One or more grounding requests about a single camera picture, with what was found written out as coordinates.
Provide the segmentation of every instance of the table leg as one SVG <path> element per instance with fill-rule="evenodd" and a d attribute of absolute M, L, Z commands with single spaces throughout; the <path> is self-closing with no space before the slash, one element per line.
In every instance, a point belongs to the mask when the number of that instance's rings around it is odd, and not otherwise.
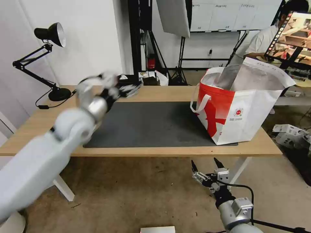
<path fill-rule="evenodd" d="M 234 184 L 242 171 L 246 168 L 252 157 L 239 157 L 236 161 L 235 167 L 230 170 L 230 181 L 228 183 Z"/>
<path fill-rule="evenodd" d="M 59 191 L 61 191 L 61 193 L 67 198 L 68 201 L 74 200 L 74 193 L 71 191 L 60 175 L 58 175 L 53 180 L 53 184 L 59 189 Z"/>

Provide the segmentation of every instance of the red and white bag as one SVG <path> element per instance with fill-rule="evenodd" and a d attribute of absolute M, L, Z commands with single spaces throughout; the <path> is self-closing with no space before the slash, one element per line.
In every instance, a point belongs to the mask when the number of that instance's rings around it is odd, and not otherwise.
<path fill-rule="evenodd" d="M 283 89 L 295 82 L 283 70 L 246 58 L 242 66 L 208 69 L 191 110 L 217 145 L 250 141 Z"/>

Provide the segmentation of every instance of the logo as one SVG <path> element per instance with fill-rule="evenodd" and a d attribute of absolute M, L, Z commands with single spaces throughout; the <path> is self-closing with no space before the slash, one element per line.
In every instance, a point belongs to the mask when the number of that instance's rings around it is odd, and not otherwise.
<path fill-rule="evenodd" d="M 241 117 L 243 113 L 243 109 L 242 108 L 237 108 L 234 112 L 234 116 L 235 117 Z"/>

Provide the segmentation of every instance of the white bag handle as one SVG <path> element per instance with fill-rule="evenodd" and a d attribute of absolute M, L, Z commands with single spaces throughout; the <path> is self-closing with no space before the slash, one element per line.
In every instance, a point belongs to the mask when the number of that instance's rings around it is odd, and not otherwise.
<path fill-rule="evenodd" d="M 198 110 L 194 110 L 193 107 L 192 107 L 192 105 L 193 105 L 193 101 L 194 101 L 194 94 L 195 94 L 195 92 L 196 92 L 196 90 L 197 90 L 198 85 L 199 85 L 199 83 L 196 85 L 196 87 L 195 87 L 195 89 L 194 89 L 194 92 L 193 92 L 193 95 L 192 95 L 192 98 L 191 98 L 191 102 L 190 102 L 190 109 L 191 109 L 194 113 L 198 113 L 198 112 L 202 111 L 202 110 L 205 108 L 205 106 L 206 106 L 208 100 L 210 100 L 210 99 L 212 98 L 210 95 L 206 94 L 206 95 L 203 97 L 203 99 L 202 99 L 202 101 L 201 101 L 201 104 L 200 104 Z"/>

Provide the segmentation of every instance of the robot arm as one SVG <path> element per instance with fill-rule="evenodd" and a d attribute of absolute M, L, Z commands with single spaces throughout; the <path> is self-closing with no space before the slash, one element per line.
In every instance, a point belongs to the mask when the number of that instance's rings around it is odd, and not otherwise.
<path fill-rule="evenodd" d="M 112 104 L 139 88 L 118 86 L 117 76 L 108 73 L 91 78 L 99 81 L 102 92 L 94 96 L 89 80 L 80 83 L 79 107 L 63 111 L 51 130 L 32 139 L 0 170 L 0 223 L 33 203 L 66 167 L 71 153 L 90 140 Z"/>
<path fill-rule="evenodd" d="M 211 194 L 216 199 L 216 208 L 220 212 L 220 218 L 223 223 L 224 228 L 229 233 L 262 233 L 262 231 L 252 224 L 261 224 L 268 227 L 273 227 L 276 229 L 294 232 L 294 233 L 307 233 L 304 228 L 290 228 L 277 224 L 267 223 L 263 221 L 258 221 L 253 219 L 253 203 L 247 198 L 235 198 L 227 185 L 248 188 L 252 192 L 251 188 L 245 185 L 228 184 L 229 169 L 224 168 L 223 164 L 214 158 L 217 169 L 214 173 L 203 174 L 198 171 L 196 165 L 191 160 L 192 165 L 192 177 L 202 184 L 203 186 L 209 188 Z"/>

